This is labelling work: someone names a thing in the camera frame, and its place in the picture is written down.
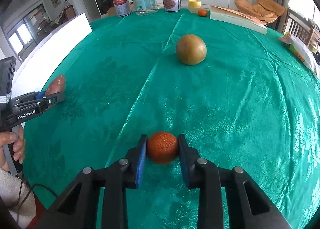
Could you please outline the person's left hand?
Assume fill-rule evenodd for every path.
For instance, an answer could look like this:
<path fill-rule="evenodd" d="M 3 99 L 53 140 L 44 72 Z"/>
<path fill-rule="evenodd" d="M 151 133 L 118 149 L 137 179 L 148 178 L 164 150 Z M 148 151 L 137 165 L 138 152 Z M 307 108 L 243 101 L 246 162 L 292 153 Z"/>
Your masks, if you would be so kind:
<path fill-rule="evenodd" d="M 14 160 L 23 163 L 25 157 L 25 139 L 22 125 L 19 126 L 18 132 L 1 132 L 0 135 L 0 167 L 5 171 L 10 171 L 8 162 L 3 152 L 4 145 L 12 145 L 14 151 Z"/>

